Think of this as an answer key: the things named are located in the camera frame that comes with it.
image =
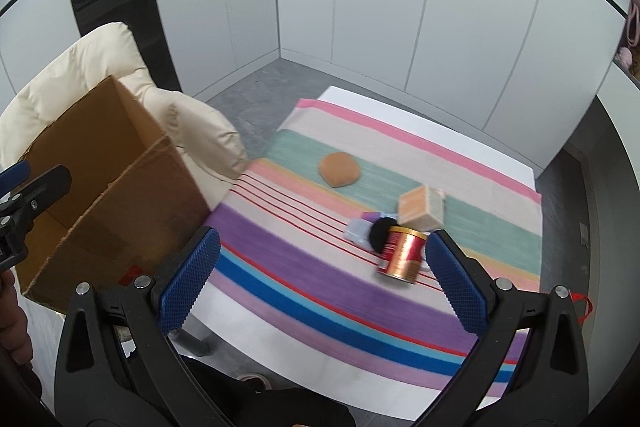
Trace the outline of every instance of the striped tablecloth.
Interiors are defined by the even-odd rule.
[[[357,158],[355,184],[331,188],[319,176],[320,159],[336,151]],[[538,290],[539,194],[434,142],[319,100],[300,100],[207,219],[223,245],[209,283],[252,316],[359,370],[360,385],[379,375],[441,390],[476,337],[463,330],[430,273],[415,285],[382,277],[374,255],[342,238],[351,218],[393,212],[400,194],[420,184],[446,192],[445,229],[466,254],[492,277]],[[524,338],[516,336],[490,396],[504,390]]]

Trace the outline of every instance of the red can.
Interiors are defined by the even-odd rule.
[[[380,256],[378,271],[389,277],[415,283],[422,266],[426,234],[405,227],[391,227]]]

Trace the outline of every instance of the white table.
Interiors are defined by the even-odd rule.
[[[429,139],[534,188],[533,171],[529,167],[430,120],[333,86],[319,100]],[[365,384],[361,369],[297,341],[210,284],[203,288],[191,313],[225,341],[277,374],[361,409],[414,420],[439,393],[370,373]],[[294,364],[291,360],[305,360],[305,363]],[[488,397],[482,405],[495,400]]]

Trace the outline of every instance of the pink bag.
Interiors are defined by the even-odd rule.
[[[631,0],[626,16],[626,42],[633,48],[640,42],[640,0]]]

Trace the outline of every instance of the can lid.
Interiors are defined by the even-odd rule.
[[[389,232],[402,232],[408,233],[409,235],[415,235],[415,237],[420,237],[420,239],[424,239],[426,241],[427,235],[422,232],[418,232],[417,230],[407,229],[405,227],[389,227]]]

